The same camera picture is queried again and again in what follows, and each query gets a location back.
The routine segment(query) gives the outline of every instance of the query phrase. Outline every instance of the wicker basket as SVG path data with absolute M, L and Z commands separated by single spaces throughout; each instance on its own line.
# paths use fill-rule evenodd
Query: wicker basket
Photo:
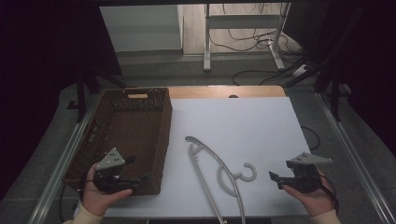
M 64 183 L 77 190 L 81 177 L 115 147 L 122 157 L 135 156 L 125 165 L 123 179 L 145 177 L 134 195 L 159 194 L 169 143 L 172 105 L 169 90 L 106 90 L 83 134 Z

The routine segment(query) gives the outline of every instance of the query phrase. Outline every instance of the sleeve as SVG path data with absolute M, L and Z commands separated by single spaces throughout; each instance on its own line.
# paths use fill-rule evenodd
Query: sleeve
M 338 219 L 335 213 L 335 210 L 332 210 L 327 213 L 323 213 L 315 217 L 311 217 L 311 221 L 314 224 L 341 224 L 340 220 Z
M 64 224 L 99 224 L 102 219 L 103 217 L 97 217 L 81 206 L 75 218 L 64 222 Z

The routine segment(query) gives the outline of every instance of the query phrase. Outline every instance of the basket handle hole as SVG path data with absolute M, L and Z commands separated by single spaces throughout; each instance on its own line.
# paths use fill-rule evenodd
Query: basket handle hole
M 149 96 L 147 94 L 128 94 L 130 99 L 147 99 Z

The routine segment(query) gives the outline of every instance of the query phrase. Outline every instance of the white table surface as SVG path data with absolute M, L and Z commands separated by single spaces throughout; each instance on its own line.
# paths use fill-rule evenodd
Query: white table surface
M 188 135 L 215 151 L 234 174 L 251 175 L 245 162 L 256 167 L 254 181 L 236 181 L 247 217 L 306 215 L 301 203 L 279 190 L 268 175 L 272 171 L 293 176 L 285 161 L 309 152 L 288 97 L 177 99 L 172 107 L 162 192 L 115 203 L 107 217 L 216 217 L 191 161 L 190 143 L 184 140 Z M 218 163 L 204 151 L 197 157 L 220 214 L 239 217 L 236 198 L 219 186 Z

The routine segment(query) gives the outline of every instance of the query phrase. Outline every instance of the hand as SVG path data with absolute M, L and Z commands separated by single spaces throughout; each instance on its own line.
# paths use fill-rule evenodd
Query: hand
M 114 202 L 124 199 L 132 194 L 131 189 L 125 189 L 113 194 L 104 194 L 99 191 L 99 189 L 93 184 L 93 176 L 95 172 L 95 167 L 97 163 L 94 164 L 87 174 L 87 183 L 85 184 L 84 196 L 82 201 L 82 206 L 87 209 L 92 214 L 102 217 L 105 215 L 107 208 Z
M 325 178 L 321 177 L 321 181 L 324 187 L 332 190 L 328 181 Z M 299 200 L 311 217 L 330 212 L 334 209 L 332 200 L 322 189 L 317 189 L 312 193 L 301 193 L 297 189 L 285 185 L 283 186 L 283 190 Z

